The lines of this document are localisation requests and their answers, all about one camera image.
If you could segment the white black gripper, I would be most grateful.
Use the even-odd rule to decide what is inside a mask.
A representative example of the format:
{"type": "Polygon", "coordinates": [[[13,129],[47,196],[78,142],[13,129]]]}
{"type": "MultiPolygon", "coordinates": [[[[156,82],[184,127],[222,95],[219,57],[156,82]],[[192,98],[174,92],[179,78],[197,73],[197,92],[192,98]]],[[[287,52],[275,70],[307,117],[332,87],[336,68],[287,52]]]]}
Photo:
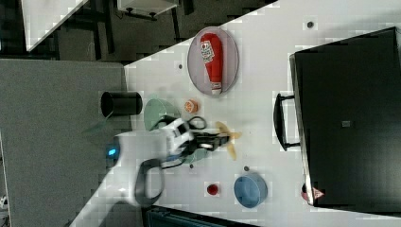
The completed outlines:
{"type": "MultiPolygon", "coordinates": [[[[166,150],[169,155],[182,154],[184,147],[195,139],[189,123],[181,118],[164,117],[160,122],[164,123],[160,131],[166,136],[166,150]]],[[[203,140],[227,139],[228,135],[225,133],[197,132],[197,138],[203,140]]],[[[227,141],[221,140],[206,141],[201,142],[199,148],[214,151],[227,144],[227,141]]]]}

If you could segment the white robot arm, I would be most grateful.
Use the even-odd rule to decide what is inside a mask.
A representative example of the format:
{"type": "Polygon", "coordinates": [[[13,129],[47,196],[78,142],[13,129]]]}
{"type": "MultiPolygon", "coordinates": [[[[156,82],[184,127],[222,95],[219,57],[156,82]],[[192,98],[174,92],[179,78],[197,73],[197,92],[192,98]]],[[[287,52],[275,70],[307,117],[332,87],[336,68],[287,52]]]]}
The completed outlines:
{"type": "Polygon", "coordinates": [[[110,168],[92,197],[68,227],[99,227],[114,205],[126,202],[134,207],[149,207],[160,196],[152,196],[147,184],[152,169],[160,172],[173,167],[200,148],[214,151],[230,141],[227,132],[209,132],[181,118],[168,115],[149,131],[123,132],[114,138],[116,163],[110,168]]]}

